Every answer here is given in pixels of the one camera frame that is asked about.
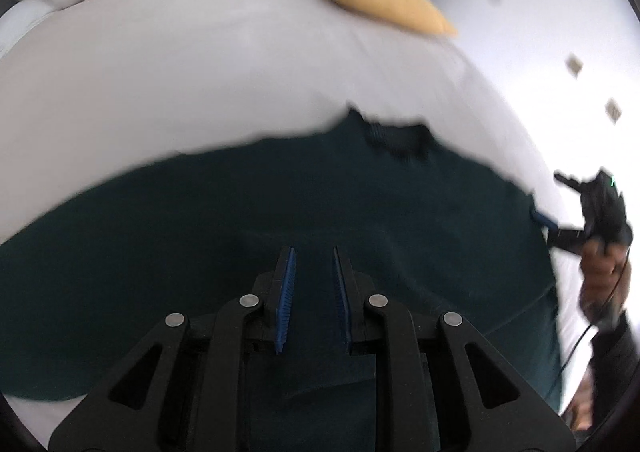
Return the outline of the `right forearm dark sleeve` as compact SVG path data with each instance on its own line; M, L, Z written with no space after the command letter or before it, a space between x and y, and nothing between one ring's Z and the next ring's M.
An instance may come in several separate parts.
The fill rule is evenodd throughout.
M578 440L584 440L611 413L638 366L638 349L626 311L620 315L615 330L597 332L591 347L588 370L563 414Z

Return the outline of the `right hand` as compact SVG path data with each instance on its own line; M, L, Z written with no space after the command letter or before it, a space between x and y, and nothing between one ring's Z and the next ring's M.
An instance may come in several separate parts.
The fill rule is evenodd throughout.
M598 238L585 242L580 260L582 289L579 307L600 331L616 328L630 290L629 248L605 244Z

